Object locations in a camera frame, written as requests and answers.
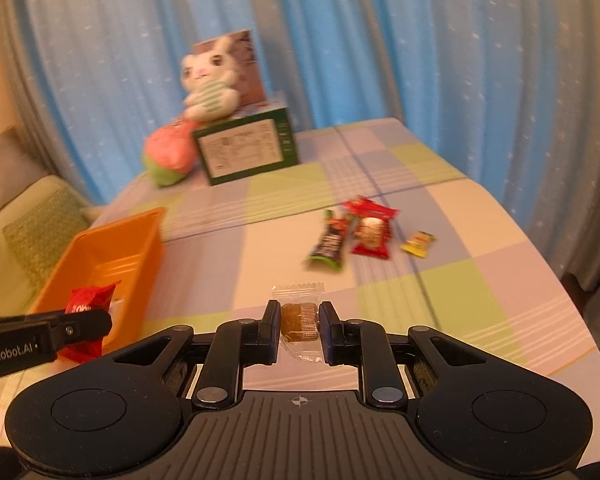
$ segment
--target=pillow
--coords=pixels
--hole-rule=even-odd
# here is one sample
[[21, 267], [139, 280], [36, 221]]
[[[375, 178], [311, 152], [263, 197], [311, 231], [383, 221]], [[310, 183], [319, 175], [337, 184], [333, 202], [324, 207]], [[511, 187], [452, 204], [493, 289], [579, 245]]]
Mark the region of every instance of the pillow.
[[105, 206], [97, 205], [92, 207], [83, 207], [80, 209], [82, 217], [89, 223], [93, 224], [104, 211]]
[[22, 149], [15, 129], [0, 134], [0, 209], [46, 175]]
[[11, 253], [25, 271], [35, 293], [42, 290], [74, 236], [88, 229], [89, 223], [80, 213], [81, 207], [65, 187], [2, 229]]

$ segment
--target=stuffed rabbit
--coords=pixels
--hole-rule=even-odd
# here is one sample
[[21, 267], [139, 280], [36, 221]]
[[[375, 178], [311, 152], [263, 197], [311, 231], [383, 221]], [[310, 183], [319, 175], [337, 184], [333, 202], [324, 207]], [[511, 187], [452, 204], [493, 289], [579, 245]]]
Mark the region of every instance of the stuffed rabbit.
[[238, 63], [228, 54], [233, 40], [218, 38], [213, 49], [182, 60], [182, 86], [189, 91], [184, 115], [191, 121], [209, 122], [231, 115], [238, 107], [240, 93]]

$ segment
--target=blue curtain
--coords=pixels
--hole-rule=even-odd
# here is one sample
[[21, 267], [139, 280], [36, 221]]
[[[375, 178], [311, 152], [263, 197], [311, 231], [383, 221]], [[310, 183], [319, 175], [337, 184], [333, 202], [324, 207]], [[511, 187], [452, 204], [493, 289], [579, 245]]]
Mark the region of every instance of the blue curtain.
[[600, 0], [23, 0], [13, 16], [62, 156], [96, 200], [141, 171], [143, 139], [182, 111], [190, 44], [250, 28], [296, 129], [401, 118], [558, 273], [589, 219]]

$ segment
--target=checkered bedsheet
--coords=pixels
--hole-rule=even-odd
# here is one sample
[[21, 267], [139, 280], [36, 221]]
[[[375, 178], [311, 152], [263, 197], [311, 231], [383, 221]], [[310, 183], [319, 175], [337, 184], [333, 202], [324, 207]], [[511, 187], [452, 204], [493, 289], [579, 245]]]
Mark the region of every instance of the checkered bedsheet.
[[[260, 318], [273, 285], [323, 282], [323, 299], [341, 319], [377, 321], [393, 333], [426, 324], [563, 382], [594, 414], [584, 462], [600, 459], [600, 354], [550, 268], [500, 205], [396, 120], [296, 139], [300, 166], [215, 187], [201, 171], [160, 190], [142, 175], [107, 208], [97, 224], [168, 209], [144, 332], [181, 323], [211, 332], [226, 320]], [[359, 194], [400, 210], [391, 259], [347, 250], [342, 272], [307, 268], [323, 210]], [[438, 238], [423, 260], [399, 249], [418, 230]], [[245, 387], [269, 390], [355, 388], [357, 380], [353, 368], [302, 362], [282, 348], [276, 365], [244, 374]]]

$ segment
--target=transparent candy wrapper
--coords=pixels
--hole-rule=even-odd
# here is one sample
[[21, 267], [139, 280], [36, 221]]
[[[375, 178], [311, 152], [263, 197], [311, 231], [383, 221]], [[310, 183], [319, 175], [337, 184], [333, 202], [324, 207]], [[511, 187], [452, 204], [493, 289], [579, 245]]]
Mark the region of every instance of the transparent candy wrapper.
[[302, 361], [323, 361], [318, 327], [323, 293], [322, 283], [275, 285], [271, 289], [271, 297], [281, 305], [280, 341], [287, 352]]

